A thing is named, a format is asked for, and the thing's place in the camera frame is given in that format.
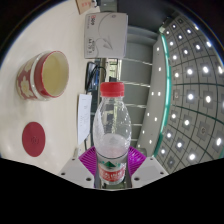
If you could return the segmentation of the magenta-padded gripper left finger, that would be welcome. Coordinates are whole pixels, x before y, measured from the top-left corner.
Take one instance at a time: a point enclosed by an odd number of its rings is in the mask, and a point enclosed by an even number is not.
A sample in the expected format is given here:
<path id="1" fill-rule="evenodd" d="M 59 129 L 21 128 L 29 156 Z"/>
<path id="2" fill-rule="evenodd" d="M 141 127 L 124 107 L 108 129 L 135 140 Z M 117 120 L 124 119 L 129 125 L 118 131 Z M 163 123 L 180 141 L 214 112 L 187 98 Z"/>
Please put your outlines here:
<path id="1" fill-rule="evenodd" d="M 97 157 L 94 147 L 70 158 L 59 172 L 59 176 L 84 188 L 93 188 L 97 173 Z"/>

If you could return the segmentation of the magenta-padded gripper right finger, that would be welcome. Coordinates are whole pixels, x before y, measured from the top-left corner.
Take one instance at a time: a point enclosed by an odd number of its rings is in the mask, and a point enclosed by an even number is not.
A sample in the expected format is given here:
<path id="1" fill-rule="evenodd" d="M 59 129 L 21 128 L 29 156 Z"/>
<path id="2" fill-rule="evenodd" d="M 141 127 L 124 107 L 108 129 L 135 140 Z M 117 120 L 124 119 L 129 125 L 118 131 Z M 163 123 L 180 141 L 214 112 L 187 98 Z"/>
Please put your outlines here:
<path id="1" fill-rule="evenodd" d="M 146 157 L 130 147 L 128 152 L 128 173 L 132 188 L 140 188 L 168 175 L 155 157 Z"/>

